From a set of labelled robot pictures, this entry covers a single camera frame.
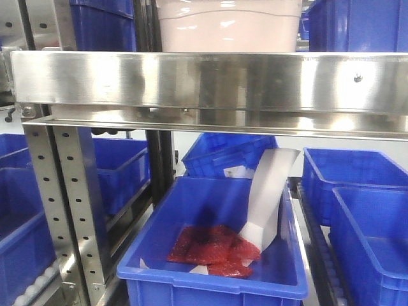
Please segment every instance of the red packaged meat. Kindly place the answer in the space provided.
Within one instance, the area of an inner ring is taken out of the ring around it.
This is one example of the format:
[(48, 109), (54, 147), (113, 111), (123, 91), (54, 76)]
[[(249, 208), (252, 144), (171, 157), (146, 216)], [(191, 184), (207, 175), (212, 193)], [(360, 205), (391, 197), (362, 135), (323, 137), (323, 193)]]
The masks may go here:
[(236, 236), (229, 250), (229, 256), (234, 259), (251, 259), (260, 260), (261, 252), (259, 249), (249, 241), (246, 241), (240, 236)]
[(230, 247), (236, 235), (234, 231), (223, 225), (201, 231), (195, 236), (187, 252), (186, 263), (209, 265), (227, 262)]
[(183, 229), (168, 256), (168, 261), (208, 265), (212, 275), (247, 278), (252, 269), (247, 260), (259, 260), (259, 249), (227, 226), (212, 228), (188, 226)]
[(248, 278), (252, 275), (253, 271), (248, 266), (243, 266), (241, 261), (227, 261), (226, 263), (208, 265), (208, 274), (239, 279)]

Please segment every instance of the label on crate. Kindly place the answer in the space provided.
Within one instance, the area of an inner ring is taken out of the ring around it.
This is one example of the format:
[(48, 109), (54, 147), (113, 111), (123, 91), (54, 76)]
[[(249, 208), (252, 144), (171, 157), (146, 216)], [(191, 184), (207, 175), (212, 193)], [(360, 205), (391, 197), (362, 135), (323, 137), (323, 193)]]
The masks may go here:
[(247, 169), (245, 166), (236, 166), (224, 169), (225, 177), (232, 177), (236, 179), (253, 179), (255, 170)]

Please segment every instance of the screw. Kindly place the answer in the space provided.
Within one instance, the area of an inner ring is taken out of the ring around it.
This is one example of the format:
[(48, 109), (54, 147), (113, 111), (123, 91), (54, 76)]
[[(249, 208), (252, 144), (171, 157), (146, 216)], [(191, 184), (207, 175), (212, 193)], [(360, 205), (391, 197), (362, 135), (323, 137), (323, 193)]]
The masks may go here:
[(359, 74), (356, 74), (356, 76), (354, 77), (354, 81), (356, 83), (360, 83), (363, 80), (363, 77)]
[(26, 106), (23, 108), (23, 116), (30, 116), (31, 115), (31, 111), (33, 109), (30, 106)]

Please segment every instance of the blue plastic crate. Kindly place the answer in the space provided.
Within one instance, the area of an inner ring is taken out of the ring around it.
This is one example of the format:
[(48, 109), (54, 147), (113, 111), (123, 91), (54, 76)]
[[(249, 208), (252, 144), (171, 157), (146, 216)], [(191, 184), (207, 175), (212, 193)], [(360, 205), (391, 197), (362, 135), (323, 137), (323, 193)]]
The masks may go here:
[[(178, 178), (118, 266), (131, 306), (299, 305), (307, 296), (307, 280), (287, 190), (279, 234), (251, 265), (248, 279), (186, 273), (194, 266), (166, 260), (185, 226), (225, 224), (239, 232), (247, 220), (250, 188), (251, 181), (242, 178)], [(149, 269), (140, 268), (141, 258)]]
[(408, 51), (407, 1), (316, 0), (308, 14), (310, 51)]
[(70, 0), (81, 51), (136, 51), (132, 0)]
[(203, 133), (182, 159), (192, 177), (226, 177), (237, 166), (255, 170), (265, 149), (277, 148), (274, 136)]
[(309, 16), (306, 13), (300, 18), (299, 33), (302, 40), (309, 40)]
[(0, 169), (0, 305), (12, 305), (55, 260), (32, 170)]
[(24, 148), (27, 148), (27, 141), (24, 135), (0, 134), (0, 157)]
[(381, 152), (304, 150), (302, 186), (321, 225), (331, 224), (334, 187), (408, 190), (408, 172)]
[(331, 244), (356, 306), (408, 303), (408, 193), (335, 189)]
[(31, 156), (28, 149), (22, 149), (0, 157), (1, 168), (31, 168)]
[(105, 212), (114, 215), (150, 180), (147, 142), (95, 138), (94, 146)]

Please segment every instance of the metal rack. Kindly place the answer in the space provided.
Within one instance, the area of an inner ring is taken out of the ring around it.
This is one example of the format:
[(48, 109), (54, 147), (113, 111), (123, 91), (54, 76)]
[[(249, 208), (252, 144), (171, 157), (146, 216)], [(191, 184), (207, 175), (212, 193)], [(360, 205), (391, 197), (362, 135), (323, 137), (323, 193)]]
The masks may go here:
[[(8, 1), (4, 11), (0, 98), (15, 99), (24, 121), (61, 273), (44, 295), (61, 305), (125, 305), (115, 266), (173, 180), (164, 131), (408, 140), (408, 54), (76, 52), (69, 1)], [(139, 50), (157, 45), (149, 31)], [(108, 223), (91, 127), (149, 130), (151, 186)], [(299, 208), (304, 305), (338, 305), (315, 286), (324, 265)]]

